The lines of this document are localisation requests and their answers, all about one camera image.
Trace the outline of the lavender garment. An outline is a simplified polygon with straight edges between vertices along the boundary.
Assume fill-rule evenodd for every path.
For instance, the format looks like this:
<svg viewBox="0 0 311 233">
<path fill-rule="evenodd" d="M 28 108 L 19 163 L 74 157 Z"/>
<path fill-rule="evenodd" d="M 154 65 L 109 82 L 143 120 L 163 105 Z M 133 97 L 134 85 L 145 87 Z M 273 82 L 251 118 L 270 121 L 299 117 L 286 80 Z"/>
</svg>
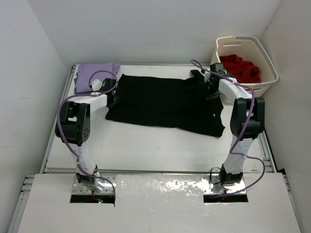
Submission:
<svg viewBox="0 0 311 233">
<path fill-rule="evenodd" d="M 104 81 L 106 78 L 113 79 L 114 75 L 120 70 L 121 65 L 115 62 L 104 63 L 104 64 L 80 64 L 78 66 L 78 80 L 76 89 L 78 93 L 90 92 L 90 82 L 95 79 Z"/>
</svg>

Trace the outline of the black garment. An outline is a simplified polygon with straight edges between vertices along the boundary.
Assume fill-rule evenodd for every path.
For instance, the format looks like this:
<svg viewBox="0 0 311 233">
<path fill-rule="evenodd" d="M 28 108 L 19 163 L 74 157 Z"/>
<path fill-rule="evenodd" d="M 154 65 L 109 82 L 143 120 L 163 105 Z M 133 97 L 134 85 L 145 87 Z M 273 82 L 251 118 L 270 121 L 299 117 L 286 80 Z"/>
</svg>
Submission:
<svg viewBox="0 0 311 233">
<path fill-rule="evenodd" d="M 221 137 L 220 97 L 206 99 L 206 81 L 198 70 L 185 80 L 123 74 L 117 103 L 109 108 L 107 120 L 141 126 L 178 128 L 207 136 Z"/>
</svg>

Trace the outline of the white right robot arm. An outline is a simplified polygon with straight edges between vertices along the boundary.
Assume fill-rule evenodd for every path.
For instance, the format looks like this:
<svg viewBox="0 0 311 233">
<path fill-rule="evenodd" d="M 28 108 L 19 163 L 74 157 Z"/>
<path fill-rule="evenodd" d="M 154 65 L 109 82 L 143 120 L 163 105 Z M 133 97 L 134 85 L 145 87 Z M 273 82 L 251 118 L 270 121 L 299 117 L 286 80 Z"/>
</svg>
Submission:
<svg viewBox="0 0 311 233">
<path fill-rule="evenodd" d="M 226 73 L 222 63 L 212 64 L 207 72 L 210 73 L 208 91 L 217 89 L 233 104 L 230 119 L 232 143 L 219 172 L 219 183 L 234 185 L 242 180 L 243 165 L 250 146 L 263 132 L 265 100 L 256 97 L 251 87 L 238 83 L 234 75 Z"/>
</svg>

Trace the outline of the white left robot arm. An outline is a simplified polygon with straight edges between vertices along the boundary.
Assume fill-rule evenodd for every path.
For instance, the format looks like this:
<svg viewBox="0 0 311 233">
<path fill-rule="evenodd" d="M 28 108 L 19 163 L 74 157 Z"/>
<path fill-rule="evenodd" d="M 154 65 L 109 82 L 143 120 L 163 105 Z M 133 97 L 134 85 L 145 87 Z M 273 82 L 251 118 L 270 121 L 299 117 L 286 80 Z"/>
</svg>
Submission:
<svg viewBox="0 0 311 233">
<path fill-rule="evenodd" d="M 57 110 L 55 134 L 70 150 L 76 163 L 76 178 L 89 188 L 101 179 L 86 143 L 91 130 L 91 114 L 105 108 L 118 84 L 117 78 L 91 83 L 90 93 L 74 94 L 64 99 Z"/>
</svg>

